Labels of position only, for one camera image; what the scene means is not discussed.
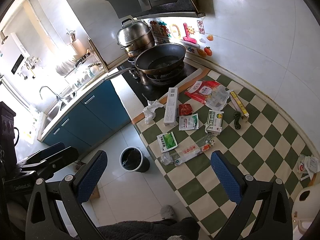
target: trash can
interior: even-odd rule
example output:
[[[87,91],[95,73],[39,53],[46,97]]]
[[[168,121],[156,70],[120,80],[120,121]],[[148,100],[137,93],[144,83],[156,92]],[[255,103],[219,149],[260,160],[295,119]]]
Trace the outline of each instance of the trash can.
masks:
[[[126,171],[146,172],[150,162],[138,147],[127,147],[120,155],[120,165]]]

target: cabinet door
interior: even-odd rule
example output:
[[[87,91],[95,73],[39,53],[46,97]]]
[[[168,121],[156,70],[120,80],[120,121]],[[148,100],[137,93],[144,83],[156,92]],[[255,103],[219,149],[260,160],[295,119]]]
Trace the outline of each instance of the cabinet door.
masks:
[[[111,132],[111,129],[83,104],[77,104],[62,119],[61,126],[90,146],[97,144]]]
[[[64,143],[65,147],[72,146],[76,148],[79,154],[86,152],[90,145],[80,140],[66,129],[61,126],[57,126],[53,131],[44,139],[44,143],[52,146],[58,142]]]
[[[120,130],[130,122],[127,111],[110,80],[101,83],[81,102],[114,131]]]

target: gas stove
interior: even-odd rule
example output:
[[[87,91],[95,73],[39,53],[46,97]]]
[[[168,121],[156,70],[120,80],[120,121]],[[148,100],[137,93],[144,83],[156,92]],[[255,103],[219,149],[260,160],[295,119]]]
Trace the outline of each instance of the gas stove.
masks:
[[[132,67],[132,63],[125,61],[118,70]],[[180,68],[164,75],[146,75],[135,69],[122,74],[125,81],[129,84],[133,92],[137,95],[144,106],[148,105],[147,100],[154,101],[161,98],[168,92],[170,87],[174,87],[191,75],[197,69],[184,62]]]

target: pot lid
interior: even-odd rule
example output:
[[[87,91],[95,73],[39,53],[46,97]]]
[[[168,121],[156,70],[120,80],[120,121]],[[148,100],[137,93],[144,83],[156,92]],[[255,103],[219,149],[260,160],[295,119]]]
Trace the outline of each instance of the pot lid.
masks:
[[[127,21],[131,21],[131,23],[124,26]],[[129,42],[146,35],[150,30],[151,28],[144,22],[133,22],[131,19],[126,19],[122,22],[122,28],[117,33],[118,45],[127,45]]]

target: red plastic package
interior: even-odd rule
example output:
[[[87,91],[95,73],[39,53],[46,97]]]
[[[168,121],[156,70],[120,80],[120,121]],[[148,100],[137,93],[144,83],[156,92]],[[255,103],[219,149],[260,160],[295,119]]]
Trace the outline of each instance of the red plastic package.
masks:
[[[230,96],[225,86],[216,81],[196,81],[194,85],[184,93],[188,97],[216,111],[222,110]]]
[[[180,104],[179,105],[179,116],[189,115],[192,113],[192,106],[190,104]]]

